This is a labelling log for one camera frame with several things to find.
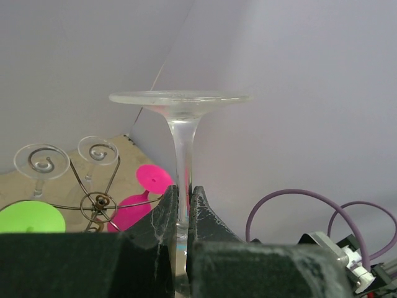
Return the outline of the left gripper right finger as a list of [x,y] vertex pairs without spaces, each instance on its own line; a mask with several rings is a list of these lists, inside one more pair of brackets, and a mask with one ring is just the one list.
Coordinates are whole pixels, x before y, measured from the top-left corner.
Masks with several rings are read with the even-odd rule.
[[187,274],[192,297],[352,297],[342,266],[314,243],[246,243],[209,206],[190,200]]

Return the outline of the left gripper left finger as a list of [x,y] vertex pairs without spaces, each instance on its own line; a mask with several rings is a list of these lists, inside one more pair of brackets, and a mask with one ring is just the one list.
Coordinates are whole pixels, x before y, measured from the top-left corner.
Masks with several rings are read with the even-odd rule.
[[119,233],[1,235],[2,297],[173,297],[178,190]]

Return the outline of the pink plastic wine glass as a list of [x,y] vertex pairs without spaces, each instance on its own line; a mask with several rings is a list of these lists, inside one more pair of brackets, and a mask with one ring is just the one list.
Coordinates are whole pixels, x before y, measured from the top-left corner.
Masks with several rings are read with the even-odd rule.
[[152,210],[152,200],[160,198],[173,184],[168,172],[157,165],[145,164],[124,172],[110,188],[118,211],[113,212],[115,217],[106,230],[113,233],[132,227]]

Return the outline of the clear short wine glass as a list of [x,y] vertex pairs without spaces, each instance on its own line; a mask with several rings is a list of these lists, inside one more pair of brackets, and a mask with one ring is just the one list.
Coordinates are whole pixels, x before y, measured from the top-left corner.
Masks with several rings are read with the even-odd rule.
[[97,166],[108,166],[118,159],[118,148],[110,141],[98,137],[87,136],[78,143],[79,155],[90,164],[84,180],[92,182],[94,169]]

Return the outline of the green plastic wine glass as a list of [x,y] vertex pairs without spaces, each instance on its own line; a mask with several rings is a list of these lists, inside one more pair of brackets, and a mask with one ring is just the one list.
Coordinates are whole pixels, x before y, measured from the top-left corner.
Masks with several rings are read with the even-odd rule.
[[61,212],[41,201],[19,201],[1,210],[1,233],[65,233]]

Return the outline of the clear tall flute glass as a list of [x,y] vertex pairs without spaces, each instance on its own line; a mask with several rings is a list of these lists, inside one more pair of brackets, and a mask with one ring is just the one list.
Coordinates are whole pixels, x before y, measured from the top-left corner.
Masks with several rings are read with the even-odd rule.
[[14,155],[14,166],[24,176],[35,180],[30,199],[44,200],[43,187],[46,181],[57,179],[67,172],[70,158],[59,147],[34,143],[19,149]]

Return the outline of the clear front wine glass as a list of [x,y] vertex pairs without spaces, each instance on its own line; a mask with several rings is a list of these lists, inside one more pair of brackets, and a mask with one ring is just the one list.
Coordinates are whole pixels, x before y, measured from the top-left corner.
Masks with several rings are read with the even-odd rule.
[[161,114],[171,131],[176,153],[178,205],[176,219],[176,297],[190,297],[187,244],[192,197],[192,154],[200,119],[221,107],[246,102],[248,95],[221,91],[137,91],[114,93],[112,102],[133,104]]

